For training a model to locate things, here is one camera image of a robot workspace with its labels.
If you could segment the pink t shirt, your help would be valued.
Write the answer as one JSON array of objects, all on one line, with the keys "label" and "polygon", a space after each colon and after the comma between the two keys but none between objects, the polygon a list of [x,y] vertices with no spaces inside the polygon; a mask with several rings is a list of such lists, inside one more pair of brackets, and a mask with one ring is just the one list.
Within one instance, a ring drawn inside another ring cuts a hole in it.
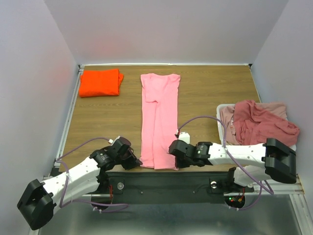
[{"label": "pink t shirt", "polygon": [[176,170],[169,146],[178,128],[180,75],[142,74],[142,167]]}]

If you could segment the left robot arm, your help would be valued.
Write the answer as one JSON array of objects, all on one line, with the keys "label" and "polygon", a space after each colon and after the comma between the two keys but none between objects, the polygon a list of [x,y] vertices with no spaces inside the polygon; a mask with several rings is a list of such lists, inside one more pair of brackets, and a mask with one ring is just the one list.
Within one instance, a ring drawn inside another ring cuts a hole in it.
[{"label": "left robot arm", "polygon": [[38,230],[46,225],[61,208],[87,193],[105,192],[109,187],[106,172],[116,165],[125,170],[140,166],[131,147],[124,137],[109,140],[109,145],[93,151],[81,163],[66,168],[62,174],[39,181],[31,181],[25,188],[17,208],[30,226]]}]

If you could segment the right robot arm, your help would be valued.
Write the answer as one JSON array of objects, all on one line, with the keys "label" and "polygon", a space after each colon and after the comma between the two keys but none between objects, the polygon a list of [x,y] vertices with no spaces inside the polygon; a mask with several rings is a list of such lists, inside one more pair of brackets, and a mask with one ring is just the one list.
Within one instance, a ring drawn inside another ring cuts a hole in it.
[{"label": "right robot arm", "polygon": [[230,191],[268,179],[283,184],[296,183],[296,152],[273,138],[256,145],[199,142],[193,146],[183,140],[175,140],[169,146],[169,154],[175,156],[177,168],[236,165],[225,179],[226,188]]}]

